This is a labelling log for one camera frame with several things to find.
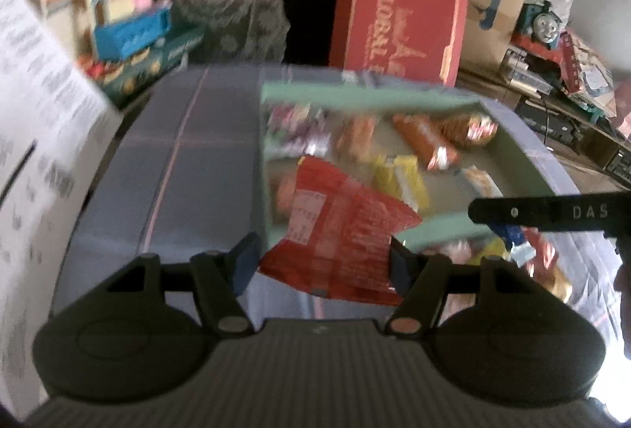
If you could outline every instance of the brown paper bag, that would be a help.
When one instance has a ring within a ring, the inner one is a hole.
[[[524,0],[469,0],[460,68],[497,73]]]

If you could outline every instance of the ribbed black surface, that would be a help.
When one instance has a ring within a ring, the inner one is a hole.
[[[371,321],[269,321],[224,342],[184,386],[112,407],[55,398],[33,428],[548,428],[613,427],[583,402],[498,407],[460,391],[421,346],[383,337]]]

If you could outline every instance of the black line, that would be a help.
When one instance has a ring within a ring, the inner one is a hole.
[[[13,184],[15,183],[16,180],[18,180],[18,176],[21,174],[22,170],[26,166],[26,163],[28,163],[28,160],[31,158],[36,148],[37,148],[37,141],[34,141],[33,143],[31,143],[31,146],[28,147],[26,154],[24,154],[24,156],[21,158],[20,162],[18,163],[18,166],[15,168],[15,170],[9,177],[9,180],[2,188],[2,192],[0,193],[0,209],[2,209],[2,205],[4,204],[4,201],[6,200],[11,188],[13,187]]]

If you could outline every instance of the white paper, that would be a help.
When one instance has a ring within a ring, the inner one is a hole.
[[[120,123],[30,1],[0,0],[0,402],[20,419],[39,404],[34,336]]]

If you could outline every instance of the red snack packet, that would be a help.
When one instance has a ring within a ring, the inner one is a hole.
[[[390,236],[419,223],[405,203],[305,157],[287,235],[263,256],[261,272],[325,298],[398,305],[388,279]]]

